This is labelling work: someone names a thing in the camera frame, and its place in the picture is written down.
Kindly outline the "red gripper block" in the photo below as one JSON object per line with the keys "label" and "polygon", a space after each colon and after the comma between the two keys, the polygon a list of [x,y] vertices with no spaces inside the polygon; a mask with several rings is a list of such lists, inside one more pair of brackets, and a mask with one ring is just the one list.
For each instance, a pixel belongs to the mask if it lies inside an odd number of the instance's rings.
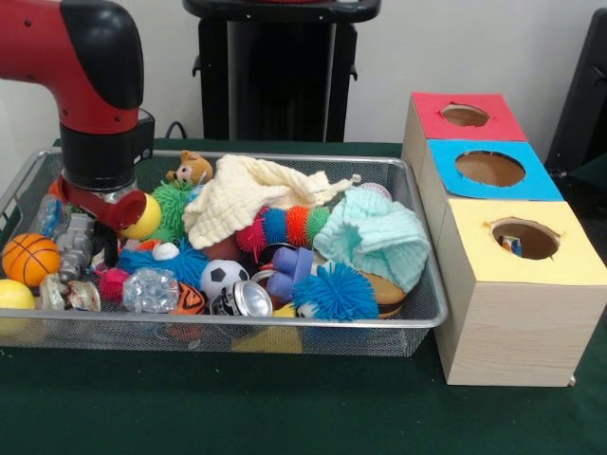
{"label": "red gripper block", "polygon": [[93,227],[91,251],[99,254],[104,250],[105,265],[114,267],[119,260],[120,246],[116,231],[126,229],[140,219],[146,209],[145,193],[129,189],[117,201],[111,202],[104,199],[105,194],[81,189],[63,177],[58,179],[57,184],[63,199],[98,220]]}

